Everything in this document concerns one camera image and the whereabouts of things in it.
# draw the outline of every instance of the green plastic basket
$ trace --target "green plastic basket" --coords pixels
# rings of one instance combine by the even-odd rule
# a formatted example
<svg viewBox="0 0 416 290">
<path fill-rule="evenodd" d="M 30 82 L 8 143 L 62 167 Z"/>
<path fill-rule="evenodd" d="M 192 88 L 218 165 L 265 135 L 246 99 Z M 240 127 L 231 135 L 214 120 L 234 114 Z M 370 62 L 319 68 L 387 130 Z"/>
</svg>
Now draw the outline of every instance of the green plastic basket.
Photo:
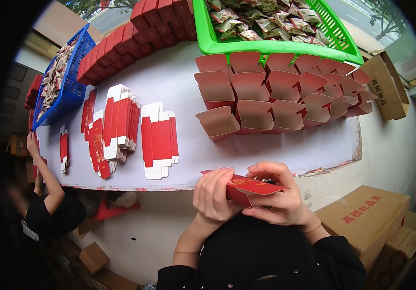
<svg viewBox="0 0 416 290">
<path fill-rule="evenodd" d="M 259 51 L 262 55 L 269 55 L 275 52 L 291 52 L 296 55 L 311 54 L 362 65 L 364 61 L 353 38 L 328 4 L 324 0 L 307 0 L 307 3 L 321 16 L 322 31 L 331 42 L 328 44 L 329 47 L 291 41 L 243 41 L 239 37 L 221 41 L 220 33 L 215 31 L 211 24 L 205 0 L 193 0 L 198 46 L 204 54 L 228 55 L 235 51 Z"/>
</svg>

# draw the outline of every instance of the tree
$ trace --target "tree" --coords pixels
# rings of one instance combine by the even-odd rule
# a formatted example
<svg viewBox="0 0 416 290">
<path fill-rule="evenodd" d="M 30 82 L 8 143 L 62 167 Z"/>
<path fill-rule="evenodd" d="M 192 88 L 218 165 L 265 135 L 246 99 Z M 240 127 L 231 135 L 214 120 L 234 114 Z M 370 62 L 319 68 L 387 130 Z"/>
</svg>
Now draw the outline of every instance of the tree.
<svg viewBox="0 0 416 290">
<path fill-rule="evenodd" d="M 134 8 L 135 4 L 139 0 L 114 0 L 113 7 L 103 7 L 100 5 L 100 0 L 57 0 L 61 4 L 65 5 L 74 13 L 87 20 L 92 13 L 97 9 L 108 8 L 108 9 L 123 9 L 121 14 L 129 13 L 130 9 Z"/>
<path fill-rule="evenodd" d="M 390 32 L 395 32 L 401 36 L 409 28 L 404 16 L 390 0 L 368 1 L 374 5 L 372 11 L 376 13 L 376 15 L 372 15 L 369 23 L 374 26 L 375 21 L 380 20 L 381 22 L 382 32 L 377 35 L 376 40 L 380 40 Z"/>
</svg>

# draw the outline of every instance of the black sleeve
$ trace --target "black sleeve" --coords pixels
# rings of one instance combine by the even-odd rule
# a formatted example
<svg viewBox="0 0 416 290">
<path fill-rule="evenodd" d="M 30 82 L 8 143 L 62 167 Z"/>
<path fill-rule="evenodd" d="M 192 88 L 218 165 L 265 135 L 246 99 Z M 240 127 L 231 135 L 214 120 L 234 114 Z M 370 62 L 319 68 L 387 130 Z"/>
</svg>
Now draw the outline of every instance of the black sleeve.
<svg viewBox="0 0 416 290">
<path fill-rule="evenodd" d="M 26 223 L 28 224 L 28 227 L 39 235 L 41 235 L 43 230 L 48 228 L 48 225 L 54 220 L 45 207 L 44 199 L 45 197 L 32 198 L 31 205 L 26 213 Z"/>
<path fill-rule="evenodd" d="M 176 265 L 158 270 L 156 290 L 182 289 L 188 280 L 195 276 L 195 269 L 189 266 Z"/>
<path fill-rule="evenodd" d="M 366 270 L 345 237 L 325 237 L 313 247 L 332 258 L 334 272 L 342 289 L 362 289 Z"/>
</svg>

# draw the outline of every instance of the white table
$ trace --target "white table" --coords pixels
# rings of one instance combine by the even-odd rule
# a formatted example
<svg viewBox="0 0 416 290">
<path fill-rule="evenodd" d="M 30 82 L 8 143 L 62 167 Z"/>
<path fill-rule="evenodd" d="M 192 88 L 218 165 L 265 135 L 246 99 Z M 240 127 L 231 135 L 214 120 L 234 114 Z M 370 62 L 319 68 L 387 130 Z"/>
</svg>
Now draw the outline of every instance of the white table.
<svg viewBox="0 0 416 290">
<path fill-rule="evenodd" d="M 140 128 L 133 154 L 104 180 L 93 170 L 88 143 L 81 133 L 82 107 L 52 126 L 39 127 L 40 153 L 62 185 L 84 189 L 126 191 L 172 191 L 193 189 L 205 169 L 235 167 L 246 174 L 247 167 L 262 160 L 286 163 L 293 174 L 327 170 L 362 158 L 358 117 L 338 119 L 323 126 L 280 135 L 232 136 L 211 142 L 195 117 L 206 110 L 193 77 L 198 72 L 195 57 L 202 55 L 196 42 L 183 42 L 157 51 L 131 65 L 98 87 L 95 112 L 105 109 L 108 88 L 124 84 L 142 105 L 163 102 L 164 110 L 176 114 L 179 164 L 169 168 L 169 177 L 147 180 L 143 171 Z M 93 86 L 88 86 L 86 97 Z M 68 129 L 70 167 L 61 173 L 59 131 Z"/>
</svg>

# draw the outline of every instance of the black shirt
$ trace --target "black shirt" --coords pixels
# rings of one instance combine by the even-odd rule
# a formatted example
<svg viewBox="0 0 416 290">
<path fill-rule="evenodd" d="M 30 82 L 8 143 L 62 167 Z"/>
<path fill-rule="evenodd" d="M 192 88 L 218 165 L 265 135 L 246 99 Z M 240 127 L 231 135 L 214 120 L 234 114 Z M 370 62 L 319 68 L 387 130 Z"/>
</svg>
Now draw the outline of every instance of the black shirt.
<svg viewBox="0 0 416 290">
<path fill-rule="evenodd" d="M 293 226 L 241 213 L 204 246 L 197 270 L 160 269 L 156 289 L 362 289 L 366 276 L 346 238 L 326 237 L 312 246 Z"/>
<path fill-rule="evenodd" d="M 33 193 L 26 213 L 28 227 L 42 238 L 60 237 L 80 225 L 85 218 L 85 207 L 70 190 L 64 188 L 65 196 L 53 215 L 45 207 L 47 195 Z"/>
</svg>

